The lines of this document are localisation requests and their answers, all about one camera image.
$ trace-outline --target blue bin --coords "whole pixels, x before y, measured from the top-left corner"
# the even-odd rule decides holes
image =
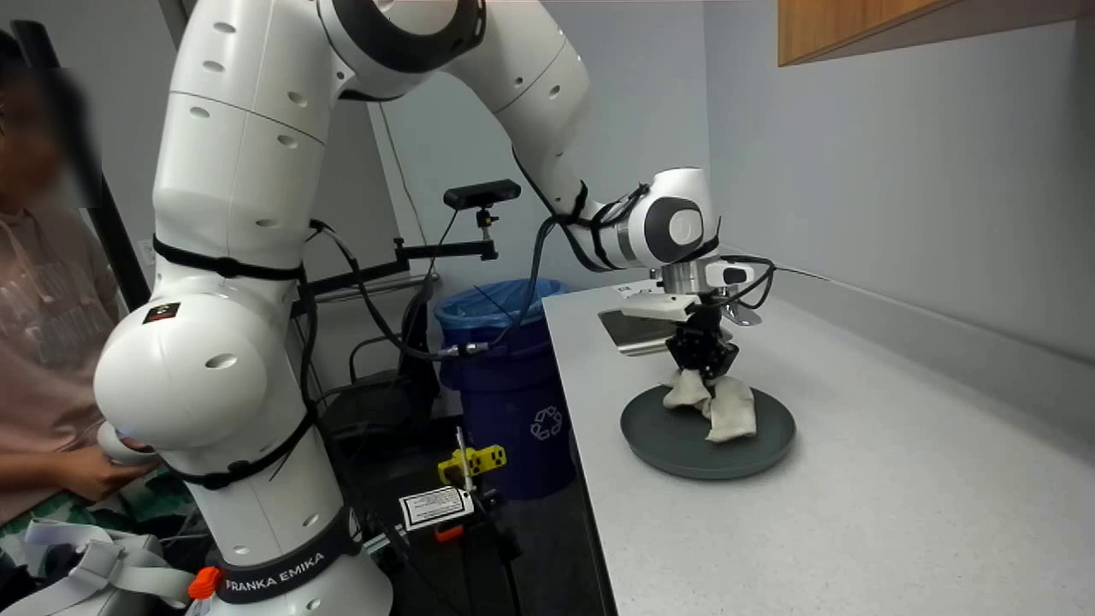
[[[446,345],[492,343],[521,314],[528,280],[471,286],[438,309]],[[536,280],[534,309],[503,345],[474,358],[441,362],[441,383],[463,392],[470,446],[503,446],[508,500],[536,500],[574,477],[573,424],[557,383],[541,296],[566,295]]]

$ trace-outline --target round black base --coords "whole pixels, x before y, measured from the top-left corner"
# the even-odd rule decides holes
[[[794,446],[790,410],[764,392],[755,398],[755,433],[736,442],[704,442],[711,419],[693,406],[666,410],[669,387],[654,387],[626,402],[620,426],[630,448],[654,469],[693,483],[736,483],[779,465]]]

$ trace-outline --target white table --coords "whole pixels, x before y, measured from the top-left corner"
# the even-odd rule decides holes
[[[620,354],[620,286],[549,301],[581,471],[624,616],[1092,616],[1095,458],[1031,417],[770,301],[741,375],[798,417],[749,483],[646,469],[620,410],[669,354]]]

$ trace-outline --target person's hand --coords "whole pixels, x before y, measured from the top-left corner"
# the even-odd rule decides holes
[[[56,458],[58,485],[82,500],[105,500],[114,489],[149,471],[147,465],[115,465],[99,446],[71,448]]]

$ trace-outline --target wooden shelf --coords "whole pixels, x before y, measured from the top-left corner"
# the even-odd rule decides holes
[[[1092,15],[1095,0],[779,0],[779,63]]]

